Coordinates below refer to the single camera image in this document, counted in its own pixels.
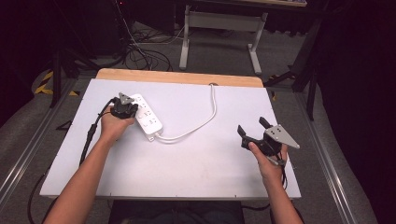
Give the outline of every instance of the person's left hand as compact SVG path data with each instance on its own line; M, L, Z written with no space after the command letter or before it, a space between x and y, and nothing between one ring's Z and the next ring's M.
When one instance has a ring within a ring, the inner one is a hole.
M114 117L110 113L111 107L112 106L108 106L102 116L102 131L100 137L115 142L122 136L125 129L134 123L134 119L119 119Z

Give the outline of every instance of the power outlet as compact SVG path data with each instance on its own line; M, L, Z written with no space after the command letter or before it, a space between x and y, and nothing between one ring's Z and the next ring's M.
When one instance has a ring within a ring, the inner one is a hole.
M154 141L156 133L163 133L163 125L141 94L135 94L130 97L134 99L133 104L139 105L135 116L136 121L139 123L148 140L150 142Z

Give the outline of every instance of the white power cord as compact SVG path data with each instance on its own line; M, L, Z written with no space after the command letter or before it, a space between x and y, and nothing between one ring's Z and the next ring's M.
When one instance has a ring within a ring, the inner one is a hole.
M206 122L204 122L203 124L199 125L198 127L194 128L186 133L183 133L182 135L179 135L177 137L162 137L158 133L156 133L155 136L162 140L165 140L165 141L177 140L178 138L184 137L185 135L187 135L189 133L193 133L193 132L197 131L198 129L200 129L204 125L206 125L210 120L212 120L216 116L217 106L216 106L216 99L215 99L215 88L213 87L213 84L210 84L210 88L211 88L211 92L212 92L213 114L212 114L212 116L210 116L210 118Z

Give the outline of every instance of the gray carpet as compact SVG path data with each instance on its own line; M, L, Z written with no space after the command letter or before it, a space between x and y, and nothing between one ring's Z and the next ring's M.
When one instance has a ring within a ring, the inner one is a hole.
M203 74L225 74L236 76L254 76L248 56L247 44L254 37L249 33L235 32L230 37L220 37L208 31L195 32L190 40L188 68L185 72ZM264 32L257 49L261 62L263 79L271 75L280 75L288 71L287 65L292 64L303 36L289 37L282 34ZM142 45L144 49L156 49L165 54L171 61L174 70L178 69L181 40L169 45ZM160 64L157 70L166 69ZM45 72L41 74L32 89L38 86ZM80 96L67 96L61 110L55 116L45 134L37 153L30 162L18 186L13 191L6 206L0 213L0 223L28 223L26 208L30 192L37 179L50 166L64 139L65 131L55 131L56 127L73 119L90 76L81 76L73 90L81 91ZM279 85L276 100L272 102L276 118L294 139L301 149L291 149L290 158L295 167L295 174L300 186L302 198L294 200L296 208L301 212L305 223L343 223L342 216L330 191L328 181L323 174L318 160L311 133L304 121L305 113L298 106L295 94L285 85ZM5 180L9 169L18 160L21 153L34 135L40 121L44 118L50 105L51 95L36 94L35 99L24 106L0 129L0 177ZM361 186L337 145L326 113L321 105L320 92L315 104L315 126L324 147L331 156L332 163L344 187L351 210L357 223L376 223L371 206ZM50 205L51 199L38 196L39 185L32 203L32 214L36 223L40 222ZM263 206L268 202L243 202L251 206ZM111 202L96 200L87 223L106 223L110 213ZM254 212L244 210L246 223L271 223L269 211Z

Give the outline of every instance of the table leg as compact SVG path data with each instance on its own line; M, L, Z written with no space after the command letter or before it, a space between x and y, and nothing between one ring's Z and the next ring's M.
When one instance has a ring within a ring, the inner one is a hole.
M264 28L264 24L267 19L267 15L268 15L267 13L262 13L262 19L259 21L257 31L256 31L256 36L254 39L254 43L247 45L248 52L250 55L250 60L253 64L254 73L257 76L262 74L262 69L260 67L259 59L257 58L256 49L257 49L257 46L259 45L260 38L262 37L262 29Z
M181 47L180 64L178 66L181 70L186 70L187 58L189 57L190 7L191 6L186 6L186 11L184 13L183 46Z

